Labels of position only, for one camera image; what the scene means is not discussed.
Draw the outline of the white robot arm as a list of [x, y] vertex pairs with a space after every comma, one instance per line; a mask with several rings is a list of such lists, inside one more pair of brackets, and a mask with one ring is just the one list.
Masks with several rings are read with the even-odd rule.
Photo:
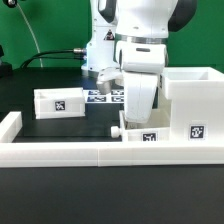
[[158, 76], [168, 64], [166, 42], [186, 26], [197, 0], [90, 0], [92, 36], [82, 65], [107, 94], [124, 87], [125, 120], [145, 123], [151, 115]]

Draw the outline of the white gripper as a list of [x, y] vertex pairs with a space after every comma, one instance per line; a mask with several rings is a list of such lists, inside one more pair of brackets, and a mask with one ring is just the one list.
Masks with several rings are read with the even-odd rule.
[[151, 115], [158, 76], [166, 66], [165, 44], [118, 41], [115, 58], [124, 81], [125, 120], [146, 123]]

